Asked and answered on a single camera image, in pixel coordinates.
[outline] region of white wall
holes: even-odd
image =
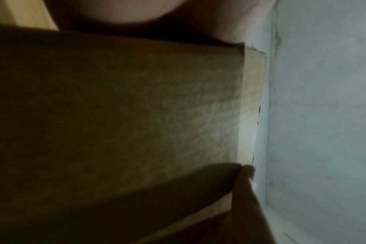
[[[266,53],[266,80],[263,84],[261,112],[259,115],[257,137],[255,141],[254,165],[256,167],[255,181],[257,183],[257,197],[265,204],[266,196],[266,167],[267,167],[267,130],[269,126],[269,66],[271,49],[272,15],[270,14],[260,24],[254,36],[246,42],[259,51]]]
[[[280,0],[267,204],[330,244],[366,244],[366,0]]]

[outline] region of wooden surface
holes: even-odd
[[[0,24],[57,30],[43,0],[0,0]]]
[[[264,60],[0,27],[0,242],[130,243],[228,210]]]

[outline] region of beige surface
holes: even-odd
[[[57,30],[43,0],[0,0],[0,24]]]
[[[224,163],[253,156],[238,137],[254,143],[263,81],[264,56],[245,57],[0,28],[0,242],[129,243],[228,193],[239,167]]]

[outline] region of wall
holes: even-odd
[[[266,53],[266,79],[263,84],[261,112],[255,141],[254,165],[256,167],[255,181],[257,183],[256,193],[262,204],[265,204],[266,195],[266,167],[267,167],[267,130],[269,122],[269,66],[271,49],[272,15],[270,12],[254,33],[254,36],[246,42],[259,51]]]
[[[280,0],[267,204],[330,244],[366,243],[366,0]]]

